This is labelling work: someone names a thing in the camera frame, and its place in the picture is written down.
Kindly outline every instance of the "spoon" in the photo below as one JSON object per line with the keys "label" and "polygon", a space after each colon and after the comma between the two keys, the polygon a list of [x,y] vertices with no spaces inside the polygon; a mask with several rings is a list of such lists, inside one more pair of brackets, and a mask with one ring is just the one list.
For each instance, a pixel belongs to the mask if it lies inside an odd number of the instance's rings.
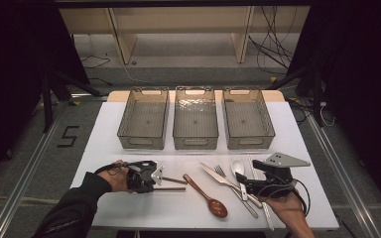
{"label": "spoon", "polygon": [[[244,166],[240,161],[233,161],[231,163],[231,170],[234,175],[236,175],[236,173],[240,173],[244,176]],[[240,190],[242,191],[242,200],[247,200],[246,186],[242,183],[240,184]]]}
{"label": "spoon", "polygon": [[200,194],[205,197],[206,201],[208,202],[208,208],[209,211],[216,217],[224,218],[227,216],[227,208],[222,204],[219,200],[216,200],[214,198],[209,197],[205,194],[205,192],[202,191],[202,189],[199,188],[199,186],[196,185],[196,183],[191,179],[190,176],[184,175],[184,179],[194,188],[196,189]]}

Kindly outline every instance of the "plastic storage bin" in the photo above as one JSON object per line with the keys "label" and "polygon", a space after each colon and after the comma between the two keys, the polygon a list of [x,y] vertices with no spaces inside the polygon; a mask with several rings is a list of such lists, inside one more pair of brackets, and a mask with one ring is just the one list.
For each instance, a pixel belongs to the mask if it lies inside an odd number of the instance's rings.
{"label": "plastic storage bin", "polygon": [[169,103],[167,87],[132,88],[117,132],[122,147],[163,150]]}
{"label": "plastic storage bin", "polygon": [[275,131],[258,87],[222,90],[224,126],[229,150],[268,149]]}
{"label": "plastic storage bin", "polygon": [[176,88],[173,137],[176,150],[215,150],[218,123],[210,86]]}

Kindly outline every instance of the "black sleeve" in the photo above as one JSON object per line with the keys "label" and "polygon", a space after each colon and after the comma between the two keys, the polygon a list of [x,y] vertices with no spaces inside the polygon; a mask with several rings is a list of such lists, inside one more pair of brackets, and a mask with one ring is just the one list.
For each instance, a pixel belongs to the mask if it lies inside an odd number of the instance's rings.
{"label": "black sleeve", "polygon": [[68,190],[38,226],[36,237],[86,237],[97,211],[97,201],[111,185],[104,178],[86,173],[80,187]]}

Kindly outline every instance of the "gray floor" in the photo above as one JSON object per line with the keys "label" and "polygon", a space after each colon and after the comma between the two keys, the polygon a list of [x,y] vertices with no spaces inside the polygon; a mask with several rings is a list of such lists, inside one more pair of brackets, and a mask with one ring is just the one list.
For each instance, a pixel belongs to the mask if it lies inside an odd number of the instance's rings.
{"label": "gray floor", "polygon": [[[260,34],[253,36],[255,40],[261,40],[263,37]],[[286,47],[293,50],[297,39],[297,34],[291,34],[285,41]],[[127,71],[120,63],[110,36],[75,36],[75,42],[83,59],[88,56],[110,59],[110,62],[104,65],[86,70],[90,78],[99,78],[112,83],[112,85],[108,85],[99,79],[91,81],[94,88],[103,92],[126,89],[132,85],[148,82],[170,86],[187,84],[191,81],[194,84],[212,84],[218,87],[230,84],[256,84],[265,87],[271,84],[271,77],[282,77],[281,74],[271,74],[261,70],[258,62],[269,70],[285,72],[284,68],[277,67],[274,62],[263,56],[257,60],[257,51],[250,44],[245,63],[237,63],[229,35],[140,36],[131,63],[126,65]],[[87,59],[83,64],[86,67],[94,67],[105,61],[106,59]],[[286,97],[295,97],[296,84],[297,82],[294,81],[282,88],[283,94]],[[73,93],[81,93],[74,87],[70,90]],[[43,158],[4,233],[4,237],[31,236],[42,217],[69,188],[102,103],[101,100],[88,97],[77,98],[75,101],[78,102],[77,105],[70,105],[63,111],[58,127],[50,138]],[[56,111],[63,110],[61,105],[55,105],[54,108]],[[294,110],[294,114],[296,120],[304,118],[298,109]],[[329,112],[325,112],[324,116],[332,118]],[[356,237],[368,237],[356,216],[355,209],[341,188],[337,175],[329,163],[329,158],[318,141],[312,123],[315,122],[309,119],[302,122],[300,131],[331,207]],[[73,147],[60,148],[58,145],[69,143],[62,138],[67,126],[78,126],[77,129],[70,130],[73,135],[77,136],[77,140]],[[36,146],[43,136],[43,128],[44,109],[38,105],[37,111],[32,115],[24,133],[13,146],[12,159],[2,161],[0,164],[0,211],[35,153]],[[381,234],[381,193],[368,172],[359,166],[359,158],[351,148],[344,132],[338,127],[337,120],[331,127],[324,126],[323,130],[329,137],[343,166],[349,171],[350,180]],[[266,231],[266,234],[267,237],[284,237],[285,231]],[[342,225],[338,230],[316,232],[316,235],[317,237],[351,237]],[[116,231],[113,230],[91,230],[88,235],[88,237],[115,236]]]}

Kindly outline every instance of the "silverware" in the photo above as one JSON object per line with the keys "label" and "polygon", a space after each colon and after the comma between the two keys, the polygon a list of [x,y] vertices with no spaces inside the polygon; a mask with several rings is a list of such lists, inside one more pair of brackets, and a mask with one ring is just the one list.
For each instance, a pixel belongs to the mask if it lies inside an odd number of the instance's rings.
{"label": "silverware", "polygon": [[[219,175],[221,175],[223,178],[227,179],[227,176],[225,175],[224,171],[221,169],[221,166],[216,166],[215,171]],[[233,187],[231,187],[231,190],[233,190],[234,193],[237,195],[237,197],[239,197],[240,201],[243,203],[246,209],[250,212],[250,214],[252,214],[253,217],[258,218],[259,217],[258,213],[256,213],[256,211],[253,209],[252,206],[249,205],[249,203],[247,203],[247,201],[242,199],[242,196],[240,195],[240,193],[237,192]]]}
{"label": "silverware", "polygon": [[[221,175],[217,174],[213,169],[204,165],[203,163],[200,164],[202,165],[203,169],[219,183],[227,184],[231,187],[234,187],[234,189],[236,189],[238,192],[241,192],[240,187],[238,187],[236,184],[232,183],[227,178],[223,178]],[[258,208],[262,209],[262,203],[258,200],[256,196],[254,196],[253,194],[249,194],[247,198],[249,198],[249,200],[252,201],[253,204],[255,204]]]}
{"label": "silverware", "polygon": [[[252,157],[250,155],[247,155],[247,156],[249,157],[249,163],[251,165],[250,168],[252,169],[253,178],[258,179],[258,175],[256,174],[255,169],[252,166]],[[268,205],[264,201],[262,202],[262,205],[264,207],[265,216],[267,217],[268,226],[272,231],[274,231],[274,224],[272,223],[272,219],[271,219],[271,215],[269,213]]]}

